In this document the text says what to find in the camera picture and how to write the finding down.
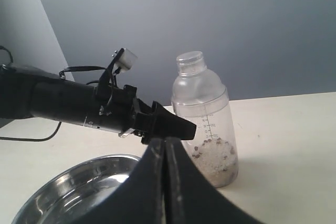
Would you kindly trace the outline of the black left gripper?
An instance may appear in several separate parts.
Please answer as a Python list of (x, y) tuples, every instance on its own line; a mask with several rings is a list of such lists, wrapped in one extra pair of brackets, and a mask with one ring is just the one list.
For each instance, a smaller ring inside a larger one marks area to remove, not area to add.
[(134, 135), (141, 143), (148, 145), (151, 137), (175, 137), (180, 140), (193, 140), (196, 125), (181, 118), (154, 101), (151, 106), (137, 98), (137, 88), (115, 85), (95, 88), (95, 98), (100, 102), (97, 128), (117, 133), (126, 138)]

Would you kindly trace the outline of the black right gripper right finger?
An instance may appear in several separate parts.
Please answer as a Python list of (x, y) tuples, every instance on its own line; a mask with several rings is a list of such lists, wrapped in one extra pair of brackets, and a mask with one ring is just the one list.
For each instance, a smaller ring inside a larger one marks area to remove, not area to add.
[(165, 140), (167, 223), (259, 223), (213, 187), (177, 138)]

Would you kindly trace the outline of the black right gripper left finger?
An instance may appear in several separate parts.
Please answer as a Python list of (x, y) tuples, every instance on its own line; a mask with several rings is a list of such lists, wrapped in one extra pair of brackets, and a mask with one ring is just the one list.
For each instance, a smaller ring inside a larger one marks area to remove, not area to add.
[(83, 223), (161, 223), (164, 142), (156, 138), (124, 183), (83, 217)]

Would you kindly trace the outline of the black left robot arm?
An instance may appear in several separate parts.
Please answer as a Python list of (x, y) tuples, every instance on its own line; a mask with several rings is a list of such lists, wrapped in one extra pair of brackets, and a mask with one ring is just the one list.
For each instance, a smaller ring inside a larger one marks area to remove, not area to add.
[(192, 140), (196, 125), (154, 101), (146, 105), (130, 85), (118, 88), (65, 80), (32, 67), (1, 66), (1, 118), (44, 118), (110, 131), (120, 137), (133, 134), (148, 144), (155, 137)]

